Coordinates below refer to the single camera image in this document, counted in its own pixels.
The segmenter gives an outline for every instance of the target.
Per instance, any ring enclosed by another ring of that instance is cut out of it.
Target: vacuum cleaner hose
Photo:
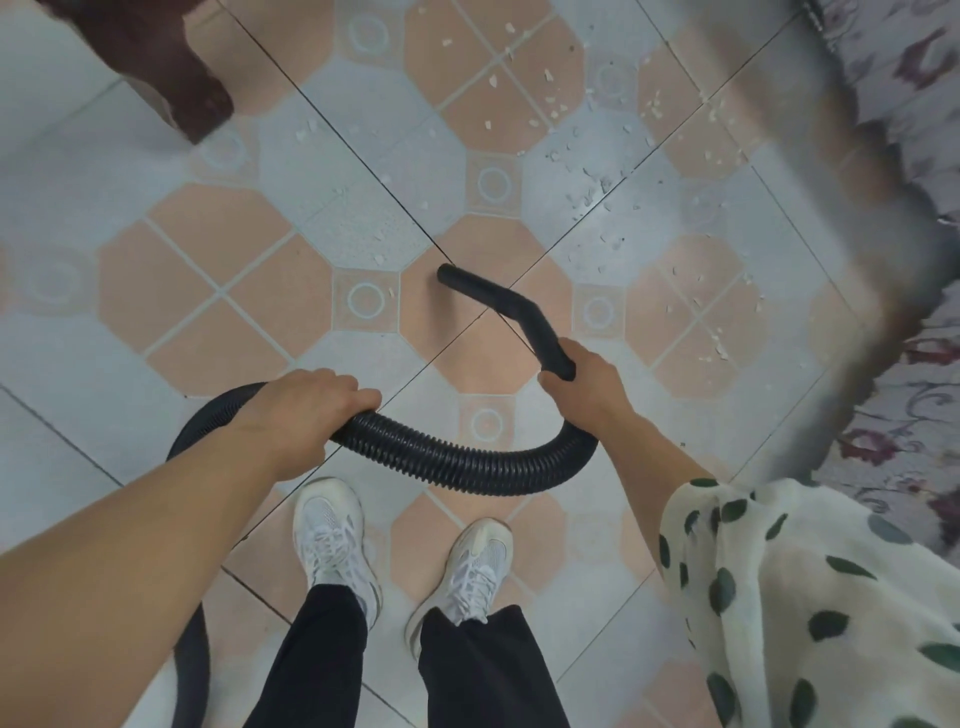
[[[440,266],[437,279],[516,321],[545,371],[567,381],[576,376],[576,366],[535,303],[449,263]],[[261,382],[237,387],[205,404],[184,426],[167,459],[228,424],[262,386]],[[564,422],[557,436],[538,448],[513,452],[466,448],[425,435],[376,412],[356,415],[331,439],[401,473],[481,496],[521,496],[560,485],[587,464],[597,447],[595,437]],[[210,678],[202,606],[180,636],[174,661],[178,679],[173,728],[201,728]]]

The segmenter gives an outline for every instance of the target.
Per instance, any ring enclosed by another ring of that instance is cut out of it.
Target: person
[[[960,725],[957,571],[812,483],[718,483],[629,403],[616,369],[563,340],[540,383],[610,456],[722,726]],[[278,480],[380,395],[329,370],[265,386],[199,444],[0,557],[0,722],[115,728]],[[382,605],[347,484],[298,496],[310,585],[247,725],[350,726]],[[567,726],[520,609],[490,614],[512,538],[482,520],[406,630],[433,728]]]

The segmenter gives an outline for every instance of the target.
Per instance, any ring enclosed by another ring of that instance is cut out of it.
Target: shoe
[[[454,624],[487,621],[493,600],[514,561],[514,534],[494,519],[467,526],[446,560],[444,580],[407,622],[404,637],[414,660],[420,660],[420,628],[426,613],[440,607]]]
[[[317,584],[350,587],[373,629],[383,591],[363,553],[360,498],[343,480],[324,477],[300,489],[294,510],[294,547],[306,571],[307,591]]]

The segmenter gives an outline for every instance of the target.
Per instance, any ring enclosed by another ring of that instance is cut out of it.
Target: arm
[[[274,484],[320,465],[330,435],[379,404],[352,376],[292,372],[230,425],[0,556],[0,724],[120,725]]]
[[[659,561],[660,519],[684,483],[712,477],[630,405],[616,367],[570,339],[561,339],[577,365],[573,381],[543,372],[540,385],[565,419],[596,437],[607,451],[650,553]]]

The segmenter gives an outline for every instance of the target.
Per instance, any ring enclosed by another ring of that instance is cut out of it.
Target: forearm
[[[274,481],[223,428],[0,557],[0,722],[119,725]]]
[[[711,477],[682,449],[636,413],[611,421],[600,441],[610,456],[650,553],[660,562],[660,519],[684,483]]]

